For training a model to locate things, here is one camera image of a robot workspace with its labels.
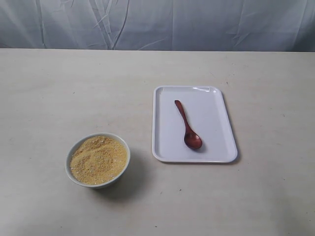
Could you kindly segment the dark red wooden spoon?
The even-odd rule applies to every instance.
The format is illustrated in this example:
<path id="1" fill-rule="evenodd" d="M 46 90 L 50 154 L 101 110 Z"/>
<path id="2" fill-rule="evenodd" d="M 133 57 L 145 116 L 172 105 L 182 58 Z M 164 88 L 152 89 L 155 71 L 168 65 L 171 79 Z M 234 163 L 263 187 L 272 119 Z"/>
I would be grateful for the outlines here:
<path id="1" fill-rule="evenodd" d="M 185 142 L 186 146 L 191 148 L 191 149 L 201 148 L 202 144 L 203 144 L 202 140 L 190 127 L 188 120 L 187 120 L 187 117 L 186 117 L 185 110 L 184 110 L 181 102 L 179 100 L 175 100 L 174 103 L 175 103 L 176 107 L 178 108 L 179 113 L 181 114 L 183 121 L 184 121 L 184 125 L 185 125 L 184 142 Z"/>

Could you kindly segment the white rectangular plastic tray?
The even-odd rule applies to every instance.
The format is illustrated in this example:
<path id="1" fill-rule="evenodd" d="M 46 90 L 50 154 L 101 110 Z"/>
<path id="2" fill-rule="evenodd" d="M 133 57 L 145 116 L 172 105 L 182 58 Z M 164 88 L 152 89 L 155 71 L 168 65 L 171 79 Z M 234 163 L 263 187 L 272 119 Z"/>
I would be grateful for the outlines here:
<path id="1" fill-rule="evenodd" d="M 184 142 L 185 125 L 176 100 L 203 142 L 199 149 Z M 157 160 L 169 163 L 233 162 L 238 150 L 222 92 L 212 86 L 157 87 L 153 95 L 152 153 Z"/>

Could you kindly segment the white ceramic bowl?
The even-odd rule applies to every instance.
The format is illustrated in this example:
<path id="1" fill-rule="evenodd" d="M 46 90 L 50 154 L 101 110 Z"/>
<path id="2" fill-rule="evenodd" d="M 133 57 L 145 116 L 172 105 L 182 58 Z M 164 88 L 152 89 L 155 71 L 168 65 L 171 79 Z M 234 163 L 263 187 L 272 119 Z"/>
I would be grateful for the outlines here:
<path id="1" fill-rule="evenodd" d="M 127 152 L 128 152 L 128 160 L 127 160 L 127 163 L 126 163 L 126 166 L 125 168 L 123 169 L 123 171 L 117 176 L 115 177 L 113 180 L 109 181 L 109 182 L 105 182 L 103 184 L 99 184 L 99 185 L 87 185 L 87 184 L 83 184 L 81 182 L 79 182 L 77 179 L 74 178 L 74 176 L 72 175 L 71 173 L 71 170 L 70 170 L 70 160 L 71 160 L 71 155 L 77 150 L 77 148 L 88 138 L 91 138 L 91 137 L 94 137 L 94 136 L 99 136 L 99 135 L 104 135 L 104 136 L 109 136 L 117 141 L 120 141 L 124 146 L 125 148 L 127 149 Z M 111 184 L 117 182 L 117 180 L 123 175 L 123 173 L 125 172 L 125 170 L 127 169 L 128 165 L 129 165 L 129 162 L 130 162 L 130 148 L 129 146 L 127 145 L 127 143 L 122 139 L 120 138 L 119 136 L 115 135 L 115 134 L 111 134 L 111 133 L 96 133 L 96 134 L 91 134 L 91 135 L 88 135 L 84 138 L 82 138 L 80 141 L 78 141 L 72 148 L 71 150 L 69 151 L 68 153 L 68 156 L 66 158 L 66 161 L 65 161 L 65 171 L 68 175 L 68 177 L 76 184 L 80 185 L 80 186 L 83 186 L 83 187 L 87 187 L 87 188 L 90 188 L 90 189 L 100 189 L 100 188 L 105 188 L 105 187 L 108 187 L 110 186 Z"/>

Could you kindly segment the white backdrop curtain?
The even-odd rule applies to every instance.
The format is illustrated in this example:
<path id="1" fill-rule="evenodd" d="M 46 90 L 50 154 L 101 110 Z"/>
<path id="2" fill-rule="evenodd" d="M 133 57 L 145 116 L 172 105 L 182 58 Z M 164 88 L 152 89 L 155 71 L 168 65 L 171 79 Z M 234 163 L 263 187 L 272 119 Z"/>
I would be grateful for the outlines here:
<path id="1" fill-rule="evenodd" d="M 312 0 L 3 0 L 2 48 L 315 49 Z"/>

